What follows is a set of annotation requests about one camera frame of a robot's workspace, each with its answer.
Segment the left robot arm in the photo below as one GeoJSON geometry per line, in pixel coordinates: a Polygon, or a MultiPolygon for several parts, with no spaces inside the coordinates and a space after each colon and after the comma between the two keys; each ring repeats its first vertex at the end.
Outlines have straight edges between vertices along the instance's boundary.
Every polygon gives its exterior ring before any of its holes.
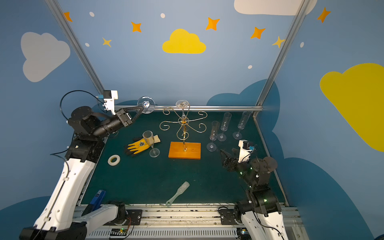
{"type": "Polygon", "coordinates": [[[127,220],[122,202],[112,202],[77,219],[73,216],[83,187],[104,149],[104,138],[133,124],[149,109],[141,104],[119,109],[110,117],[95,113],[87,106],[72,112],[68,123],[76,137],[63,158],[62,175],[35,224],[21,231],[21,240],[84,240],[108,222],[124,223],[127,220]]]}

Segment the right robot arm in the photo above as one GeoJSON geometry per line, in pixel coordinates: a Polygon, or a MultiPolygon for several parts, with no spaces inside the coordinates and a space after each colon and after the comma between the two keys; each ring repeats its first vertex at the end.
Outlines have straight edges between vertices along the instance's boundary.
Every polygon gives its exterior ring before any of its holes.
{"type": "Polygon", "coordinates": [[[237,202],[235,214],[252,240],[287,240],[280,202],[269,186],[271,173],[278,163],[272,157],[254,158],[240,163],[230,153],[220,150],[223,167],[237,172],[246,182],[247,200],[237,202]]]}

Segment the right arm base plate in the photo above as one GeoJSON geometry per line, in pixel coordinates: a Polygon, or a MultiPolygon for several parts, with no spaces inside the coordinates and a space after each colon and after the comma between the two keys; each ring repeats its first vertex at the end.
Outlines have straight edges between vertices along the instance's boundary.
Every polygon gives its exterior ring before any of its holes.
{"type": "Polygon", "coordinates": [[[242,225],[240,212],[236,209],[219,208],[221,225],[242,225]]]}

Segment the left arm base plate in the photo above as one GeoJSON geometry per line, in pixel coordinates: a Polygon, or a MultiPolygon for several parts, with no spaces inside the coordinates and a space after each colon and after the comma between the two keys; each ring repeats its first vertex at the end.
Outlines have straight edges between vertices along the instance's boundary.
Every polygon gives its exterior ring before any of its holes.
{"type": "Polygon", "coordinates": [[[122,217],[117,217],[116,219],[107,222],[105,226],[138,226],[141,223],[142,214],[142,210],[128,209],[122,217]]]}

